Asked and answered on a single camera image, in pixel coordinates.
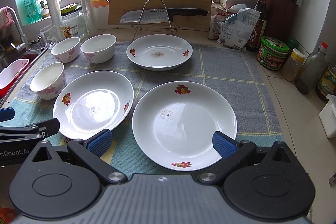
metal knife holder stand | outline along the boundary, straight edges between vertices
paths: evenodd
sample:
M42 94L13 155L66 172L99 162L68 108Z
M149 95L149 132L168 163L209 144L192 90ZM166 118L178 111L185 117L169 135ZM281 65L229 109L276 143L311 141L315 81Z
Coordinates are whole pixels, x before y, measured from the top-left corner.
M139 30L146 30L146 31L149 31L149 32L163 32L163 31L169 31L169 30L170 30L170 31L171 31L171 34L174 35L174 34L173 34L173 30L178 30L178 29L180 28L180 27L176 27L176 28L172 28L172 27L171 27L170 20L169 20L169 16L168 16L168 10L167 10L166 4L165 4L162 0L159 0L159 1L161 1L161 2L163 3L163 5L164 5L164 7L165 7L165 9L166 9L166 13L167 13L167 18L168 18L168 23L169 23L169 27L170 27L170 29L167 29L167 28L160 28L160 27L158 27L158 28L156 28L156 27L139 27L139 25L141 25L140 22L141 22L141 18L142 18L143 11L145 10L146 4L147 4L147 2L149 2L149 1L150 1L150 0L147 0L147 1L145 2L145 4L144 4L143 8L142 8L141 15L140 15L140 18L139 18L139 21L138 21L137 26L135 26L134 24L131 25L131 27L136 28L136 30L135 30L135 34L134 34L134 36L133 36L133 38L132 38L132 41L134 41L134 38L135 38L135 36L137 35L137 31L138 31L138 29L139 29Z

blue cloth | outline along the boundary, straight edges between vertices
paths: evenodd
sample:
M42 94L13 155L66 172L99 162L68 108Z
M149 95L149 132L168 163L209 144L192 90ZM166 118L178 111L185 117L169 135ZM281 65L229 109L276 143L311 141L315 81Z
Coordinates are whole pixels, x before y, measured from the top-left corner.
M283 140L280 125L271 97L253 62L255 56L228 48L193 45L193 55L180 67L169 71L144 70L126 56L129 42L117 42L115 55L103 64L91 64L84 55L64 65L66 83L86 73L97 70L112 70L125 75L134 87L134 104L127 118L112 131L116 143L111 165L128 177L133 173L168 174L173 171L151 161L138 147L132 133L132 114L141 97L152 88L171 81L193 81L211 87L223 95L232 106L238 124L236 140L250 140L258 146L271 146ZM50 54L21 86L9 106L15 117L1 123L2 126L21 127L40 122L53 116L56 99L45 101L30 90L32 78L43 67L56 62ZM53 145L63 143L58 133L48 138Z

red bottle cap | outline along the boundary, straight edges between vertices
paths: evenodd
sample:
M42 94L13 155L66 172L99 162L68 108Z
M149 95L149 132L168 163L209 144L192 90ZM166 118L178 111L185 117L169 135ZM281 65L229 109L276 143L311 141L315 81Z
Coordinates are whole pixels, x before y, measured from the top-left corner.
M322 46L323 48L325 48L325 49L327 49L327 48L328 48L328 44L327 44L327 43L325 43L325 42L322 42L321 46Z

blue gripper pad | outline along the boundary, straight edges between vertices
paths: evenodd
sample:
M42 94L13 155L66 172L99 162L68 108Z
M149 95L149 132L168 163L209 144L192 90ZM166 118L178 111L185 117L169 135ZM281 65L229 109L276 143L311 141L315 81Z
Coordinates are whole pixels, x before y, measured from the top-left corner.
M9 121L14 118L15 112L11 107L0 109L0 122Z
M223 159L237 151L237 146L222 137L218 132L212 135L212 146Z
M111 130L104 129L104 132L98 133L99 136L86 140L86 149L91 153L95 154L97 157L101 157L110 148L112 144L112 132Z

knife block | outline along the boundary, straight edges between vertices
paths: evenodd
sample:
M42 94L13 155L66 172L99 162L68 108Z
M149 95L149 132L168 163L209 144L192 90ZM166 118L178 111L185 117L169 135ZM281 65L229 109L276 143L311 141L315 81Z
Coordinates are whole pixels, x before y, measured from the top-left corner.
M290 0L266 0L267 24L264 35L286 43L297 7L298 5Z

